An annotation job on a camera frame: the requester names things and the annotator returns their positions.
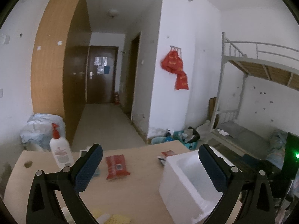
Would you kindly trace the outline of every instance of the wooden bed slats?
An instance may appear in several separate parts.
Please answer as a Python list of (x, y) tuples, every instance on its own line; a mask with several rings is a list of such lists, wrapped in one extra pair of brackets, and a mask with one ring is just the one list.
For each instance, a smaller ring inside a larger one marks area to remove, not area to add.
[(270, 80), (284, 86), (299, 90), (299, 75), (297, 74), (276, 67), (252, 62), (235, 62), (233, 60), (230, 60), (229, 62), (247, 75)]
[(291, 80), (289, 87), (299, 90), (299, 76), (297, 74), (293, 75), (293, 78)]

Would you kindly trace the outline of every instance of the tiled floor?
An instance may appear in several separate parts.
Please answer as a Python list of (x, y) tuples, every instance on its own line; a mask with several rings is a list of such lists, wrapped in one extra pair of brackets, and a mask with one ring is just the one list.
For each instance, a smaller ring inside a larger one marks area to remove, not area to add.
[(77, 152), (94, 143), (103, 150), (145, 146), (128, 117), (113, 104), (85, 106), (71, 148)]

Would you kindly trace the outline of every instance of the wooden wardrobe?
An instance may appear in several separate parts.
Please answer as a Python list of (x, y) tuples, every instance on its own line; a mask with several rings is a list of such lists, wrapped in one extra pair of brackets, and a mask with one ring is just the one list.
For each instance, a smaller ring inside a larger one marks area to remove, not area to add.
[(72, 143), (85, 105), (91, 37), (86, 0), (50, 0), (38, 27), (31, 64), (34, 113), (61, 116)]

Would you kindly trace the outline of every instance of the white styrofoam box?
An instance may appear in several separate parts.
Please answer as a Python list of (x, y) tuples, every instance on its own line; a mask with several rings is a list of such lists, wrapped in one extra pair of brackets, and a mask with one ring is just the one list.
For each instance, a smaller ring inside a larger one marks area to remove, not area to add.
[(203, 223), (222, 197), (201, 164), (198, 151), (167, 157), (159, 192), (175, 224)]

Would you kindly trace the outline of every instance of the doorway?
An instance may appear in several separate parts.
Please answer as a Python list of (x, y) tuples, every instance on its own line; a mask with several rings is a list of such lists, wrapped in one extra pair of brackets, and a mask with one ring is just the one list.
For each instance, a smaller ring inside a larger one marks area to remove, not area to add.
[(135, 79), (139, 54), (139, 42), (141, 34), (131, 41), (131, 49), (129, 55), (129, 64), (126, 78), (126, 103), (124, 112), (131, 118), (132, 107), (134, 102)]
[(90, 46), (87, 65), (87, 103), (105, 104), (114, 100), (118, 47)]

